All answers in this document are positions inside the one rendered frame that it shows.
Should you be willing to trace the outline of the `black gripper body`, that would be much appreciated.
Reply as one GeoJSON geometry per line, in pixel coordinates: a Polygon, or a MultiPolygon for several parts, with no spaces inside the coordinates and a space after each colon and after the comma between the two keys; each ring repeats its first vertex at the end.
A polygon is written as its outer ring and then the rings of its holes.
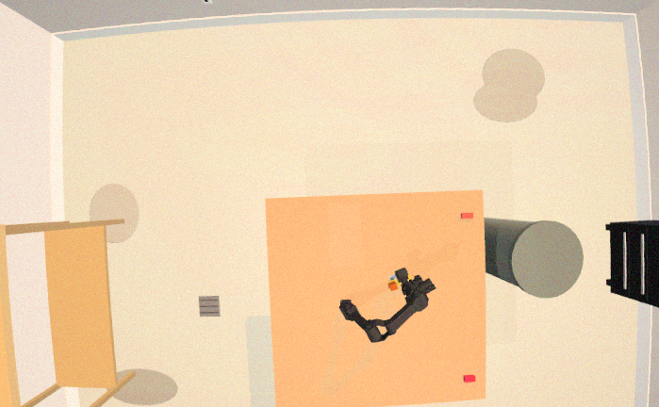
{"type": "MultiPolygon", "coordinates": [[[[400,283],[402,283],[401,287],[402,287],[402,290],[403,290],[404,294],[406,295],[406,289],[409,286],[415,286],[415,284],[412,284],[410,281],[408,282],[407,278],[405,278],[406,276],[408,276],[407,269],[405,267],[400,268],[400,269],[396,269],[396,270],[394,270],[394,273],[395,273],[397,279],[399,279],[400,283]]],[[[407,295],[406,295],[406,297],[407,297],[407,295]]]]}

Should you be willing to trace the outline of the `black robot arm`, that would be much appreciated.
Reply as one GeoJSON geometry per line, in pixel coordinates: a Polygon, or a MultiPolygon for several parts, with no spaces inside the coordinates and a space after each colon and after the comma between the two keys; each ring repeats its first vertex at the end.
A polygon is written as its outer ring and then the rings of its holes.
{"type": "Polygon", "coordinates": [[[409,281],[415,286],[409,286],[406,289],[407,297],[405,298],[407,303],[390,319],[375,318],[366,320],[352,303],[352,300],[340,300],[339,310],[346,320],[355,321],[359,325],[371,343],[385,341],[390,335],[396,334],[399,327],[415,313],[428,307],[429,298],[427,293],[436,289],[436,286],[429,278],[423,281],[420,275],[414,276],[414,280],[409,279],[409,281]],[[381,334],[377,326],[385,327],[387,331],[381,334]]]}

